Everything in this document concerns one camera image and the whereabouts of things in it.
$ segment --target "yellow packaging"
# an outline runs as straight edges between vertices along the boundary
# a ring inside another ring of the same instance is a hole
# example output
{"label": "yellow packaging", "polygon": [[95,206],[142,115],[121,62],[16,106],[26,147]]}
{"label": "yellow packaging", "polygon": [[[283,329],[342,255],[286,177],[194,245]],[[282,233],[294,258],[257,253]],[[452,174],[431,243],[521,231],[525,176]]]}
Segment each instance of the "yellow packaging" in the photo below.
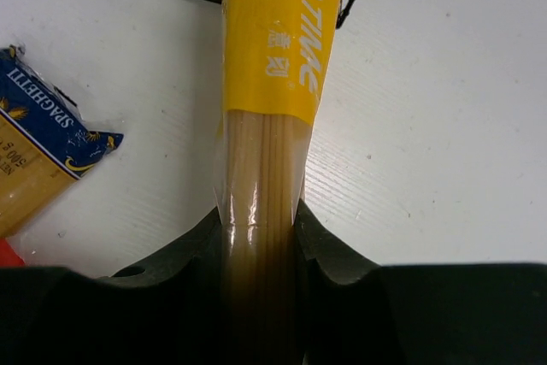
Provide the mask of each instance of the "yellow packaging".
{"label": "yellow packaging", "polygon": [[224,110],[293,115],[313,125],[339,0],[224,2]]}

